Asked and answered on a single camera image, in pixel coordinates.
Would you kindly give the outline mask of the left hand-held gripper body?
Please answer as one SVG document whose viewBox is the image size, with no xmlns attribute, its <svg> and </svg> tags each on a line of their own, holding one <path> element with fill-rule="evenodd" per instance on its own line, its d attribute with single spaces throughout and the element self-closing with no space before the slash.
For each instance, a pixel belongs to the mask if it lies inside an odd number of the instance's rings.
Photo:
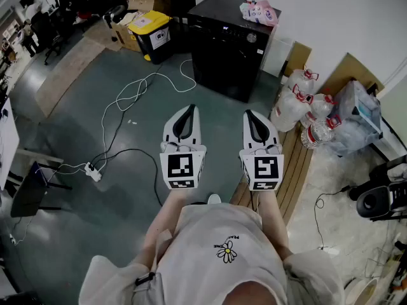
<svg viewBox="0 0 407 305">
<path fill-rule="evenodd" d="M 169 189 L 198 187 L 207 148 L 203 145 L 162 142 L 160 161 L 165 184 Z"/>
</svg>

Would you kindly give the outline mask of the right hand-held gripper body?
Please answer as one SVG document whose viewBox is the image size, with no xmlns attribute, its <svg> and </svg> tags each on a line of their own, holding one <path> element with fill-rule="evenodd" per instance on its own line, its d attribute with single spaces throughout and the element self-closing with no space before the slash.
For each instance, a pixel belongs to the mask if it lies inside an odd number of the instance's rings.
<svg viewBox="0 0 407 305">
<path fill-rule="evenodd" d="M 284 155 L 280 144 L 239 152 L 250 191 L 275 191 L 283 179 Z"/>
</svg>

